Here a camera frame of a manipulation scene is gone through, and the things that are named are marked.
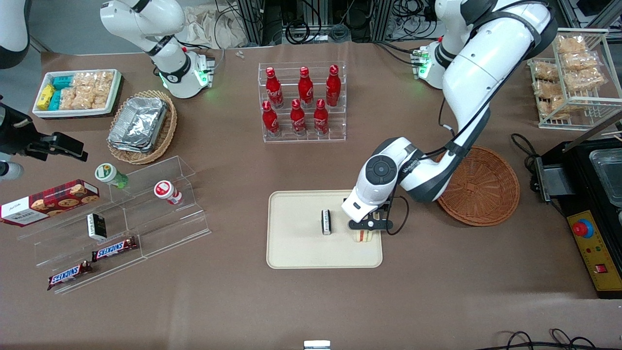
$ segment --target cloth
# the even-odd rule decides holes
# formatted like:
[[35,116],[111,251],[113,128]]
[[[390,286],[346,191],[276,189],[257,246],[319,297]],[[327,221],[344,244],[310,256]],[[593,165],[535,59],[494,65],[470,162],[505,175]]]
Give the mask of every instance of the cloth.
[[207,45],[215,49],[230,49],[248,44],[242,26],[244,19],[239,16],[239,6],[234,2],[231,6],[220,9],[222,12],[218,12],[215,3],[185,7],[183,13],[188,29],[186,42]]

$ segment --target table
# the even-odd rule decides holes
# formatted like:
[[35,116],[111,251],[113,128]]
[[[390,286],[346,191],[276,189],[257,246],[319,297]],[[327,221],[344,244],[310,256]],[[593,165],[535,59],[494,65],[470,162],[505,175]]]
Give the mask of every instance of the table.
[[[329,339],[334,349],[468,350],[504,344],[503,331],[550,341],[554,327],[598,346],[621,346],[622,302],[596,299],[565,219],[529,190],[525,154],[510,141],[510,133],[522,133],[544,153],[579,135],[537,128],[524,67],[494,98],[491,121],[476,142],[502,155],[518,175],[521,201],[509,220],[468,227],[436,203],[414,203],[404,230],[384,238],[378,268],[272,270],[266,264],[272,192],[349,189],[386,138],[403,135],[431,150],[450,134],[437,125],[442,92],[413,81],[407,65],[371,44],[243,51],[244,59],[227,51],[212,89],[174,100],[179,124],[162,158],[178,154],[197,171],[195,193],[213,233],[58,296],[45,291],[48,275],[34,267],[33,247],[16,241],[19,229],[3,225],[3,348],[293,349]],[[42,57],[44,72],[120,70],[121,100],[163,90],[144,54]],[[348,139],[264,144],[258,63],[317,60],[347,61]],[[443,120],[454,125],[452,119],[446,108]],[[0,184],[0,202],[75,178],[94,181],[94,168],[105,161],[124,173],[139,169],[107,150],[109,118],[35,122],[42,132],[83,141],[89,160],[15,158],[26,173]],[[395,220],[403,210],[395,208]]]

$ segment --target snickers logo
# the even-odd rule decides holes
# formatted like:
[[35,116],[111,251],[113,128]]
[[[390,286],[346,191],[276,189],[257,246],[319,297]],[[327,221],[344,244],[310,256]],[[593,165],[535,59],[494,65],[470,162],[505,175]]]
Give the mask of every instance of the snickers logo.
[[55,275],[54,277],[52,277],[52,281],[50,282],[50,284],[58,283],[62,280],[66,280],[67,278],[73,277],[77,275],[79,271],[80,271],[80,265],[76,267],[72,267],[69,270],[65,272],[61,272],[58,275]]

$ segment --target wicker basket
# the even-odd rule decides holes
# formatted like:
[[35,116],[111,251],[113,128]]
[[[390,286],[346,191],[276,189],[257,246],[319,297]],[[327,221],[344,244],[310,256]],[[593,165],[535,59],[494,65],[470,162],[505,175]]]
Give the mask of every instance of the wicker basket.
[[449,215],[465,224],[493,226],[514,213],[520,195],[512,167],[492,150],[474,146],[438,202]]
[[[143,91],[135,94],[133,97],[157,97],[165,101],[169,105],[169,108],[166,111],[166,115],[164,116],[165,120],[164,122],[162,122],[162,128],[160,129],[157,141],[155,142],[155,148],[149,153],[138,153],[121,151],[120,149],[116,149],[108,144],[108,149],[110,149],[110,152],[113,154],[113,156],[120,161],[125,161],[136,165],[147,164],[160,158],[164,154],[164,152],[166,152],[166,149],[169,147],[170,142],[173,140],[173,134],[175,133],[175,127],[177,126],[177,111],[175,111],[175,106],[173,105],[173,101],[171,101],[170,97],[160,91]],[[117,110],[116,114],[114,115],[112,125],[110,126],[110,130],[113,129],[114,124],[119,119],[121,110],[123,109],[123,107],[125,107],[125,104],[128,101],[129,98],[125,102],[123,102],[123,104]]]

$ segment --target coca-cola bottle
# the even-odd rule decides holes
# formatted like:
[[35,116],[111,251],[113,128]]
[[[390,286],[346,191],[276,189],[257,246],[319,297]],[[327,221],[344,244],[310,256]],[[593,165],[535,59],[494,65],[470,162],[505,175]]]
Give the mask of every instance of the coca-cola bottle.
[[298,94],[302,102],[302,108],[313,106],[313,82],[309,78],[309,68],[300,68],[300,80],[298,81]]
[[324,100],[321,98],[318,99],[315,104],[313,124],[315,125],[315,132],[317,132],[318,135],[324,136],[328,133],[328,111],[326,110]]
[[292,118],[292,127],[296,136],[305,136],[307,134],[307,125],[305,124],[305,112],[300,108],[300,100],[295,98],[292,100],[292,111],[289,113]]
[[264,110],[261,118],[264,120],[268,137],[273,138],[279,136],[281,134],[281,129],[279,128],[279,122],[276,118],[276,112],[272,110],[270,102],[264,101],[261,108]]
[[326,104],[334,107],[339,101],[341,92],[341,79],[339,79],[339,67],[336,64],[330,66],[328,78],[326,79]]
[[277,109],[283,108],[283,90],[281,90],[281,82],[276,77],[274,68],[266,68],[266,76],[268,77],[268,80],[266,81],[266,90],[268,92],[268,99],[270,99],[270,103],[272,103],[272,107]]

